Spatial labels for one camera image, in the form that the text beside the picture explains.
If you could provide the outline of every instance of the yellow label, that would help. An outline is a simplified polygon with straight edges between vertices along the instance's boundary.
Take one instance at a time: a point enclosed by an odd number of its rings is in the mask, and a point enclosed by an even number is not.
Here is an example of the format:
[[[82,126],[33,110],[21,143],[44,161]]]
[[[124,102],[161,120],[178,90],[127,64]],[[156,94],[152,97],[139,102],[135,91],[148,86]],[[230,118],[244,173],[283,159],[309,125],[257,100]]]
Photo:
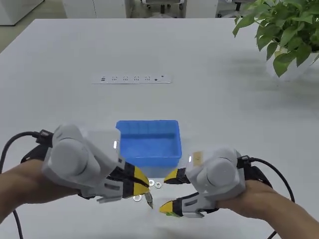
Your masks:
[[[198,151],[193,153],[193,165],[200,166],[203,163],[203,152]]]

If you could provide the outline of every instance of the black strap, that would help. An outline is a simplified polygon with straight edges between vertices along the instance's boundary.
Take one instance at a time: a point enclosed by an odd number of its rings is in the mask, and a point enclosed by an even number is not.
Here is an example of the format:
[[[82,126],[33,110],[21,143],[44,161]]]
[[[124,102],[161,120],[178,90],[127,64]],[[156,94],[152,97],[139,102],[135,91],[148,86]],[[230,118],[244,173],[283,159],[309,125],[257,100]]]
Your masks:
[[[38,159],[44,161],[48,149],[49,147],[46,145],[38,145],[22,158],[21,163],[27,162],[30,159]]]

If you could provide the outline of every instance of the black cable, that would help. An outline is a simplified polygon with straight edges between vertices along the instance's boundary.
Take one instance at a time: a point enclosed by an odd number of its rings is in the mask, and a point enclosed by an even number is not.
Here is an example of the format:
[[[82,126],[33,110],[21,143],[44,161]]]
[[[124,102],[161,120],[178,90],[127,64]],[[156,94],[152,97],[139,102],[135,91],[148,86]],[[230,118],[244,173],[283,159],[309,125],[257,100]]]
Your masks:
[[[1,158],[0,158],[0,174],[2,174],[2,170],[3,170],[3,165],[4,165],[4,161],[5,161],[5,157],[6,157],[6,153],[8,152],[9,147],[11,146],[11,144],[16,141],[18,138],[24,137],[24,136],[32,136],[34,138],[38,138],[40,136],[40,134],[38,132],[23,132],[23,133],[18,133],[17,135],[13,136],[4,146],[2,154],[1,154]],[[15,218],[15,222],[16,222],[16,226],[18,228],[18,233],[19,233],[19,238],[23,239],[23,234],[22,234],[22,228],[21,228],[21,223],[20,223],[20,219],[18,216],[18,213],[16,212],[16,210],[13,211],[13,215]]]
[[[267,165],[268,167],[270,167],[272,170],[275,171],[275,173],[278,174],[278,176],[281,178],[281,180],[284,182],[288,192],[289,192],[289,195],[290,195],[290,199],[292,202],[295,202],[295,196],[294,196],[294,193],[293,191],[291,190],[291,187],[288,183],[288,181],[286,180],[286,178],[283,176],[283,174],[274,166],[272,165],[271,163],[263,160],[263,159],[260,159],[260,158],[251,158],[249,157],[248,159],[249,162],[260,162],[260,163],[263,163],[265,165]],[[267,239],[272,239],[275,235],[277,234],[276,231],[273,231],[273,233],[271,233],[271,235],[267,238]]]

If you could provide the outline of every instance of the human hand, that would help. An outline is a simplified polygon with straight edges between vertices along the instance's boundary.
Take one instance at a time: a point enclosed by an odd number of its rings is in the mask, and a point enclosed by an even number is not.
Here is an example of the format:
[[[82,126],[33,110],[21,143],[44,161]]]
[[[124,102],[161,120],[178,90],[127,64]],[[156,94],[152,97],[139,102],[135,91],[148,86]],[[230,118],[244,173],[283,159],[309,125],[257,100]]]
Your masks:
[[[236,198],[217,202],[217,207],[230,209],[247,218],[263,219],[267,205],[278,196],[280,197],[266,184],[248,180],[245,192]]]
[[[12,185],[12,194],[19,199],[19,204],[47,203],[78,193],[46,178],[41,171],[42,164],[34,159],[18,165],[1,175],[0,186],[4,183]]]

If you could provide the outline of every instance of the power outlet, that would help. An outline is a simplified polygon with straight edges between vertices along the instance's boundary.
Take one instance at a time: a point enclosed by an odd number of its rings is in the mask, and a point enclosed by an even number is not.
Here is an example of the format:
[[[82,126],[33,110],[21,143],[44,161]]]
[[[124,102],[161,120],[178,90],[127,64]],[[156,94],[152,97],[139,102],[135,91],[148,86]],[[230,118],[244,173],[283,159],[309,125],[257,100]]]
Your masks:
[[[171,83],[172,78],[167,75],[101,75],[92,78],[92,84],[163,84]]]

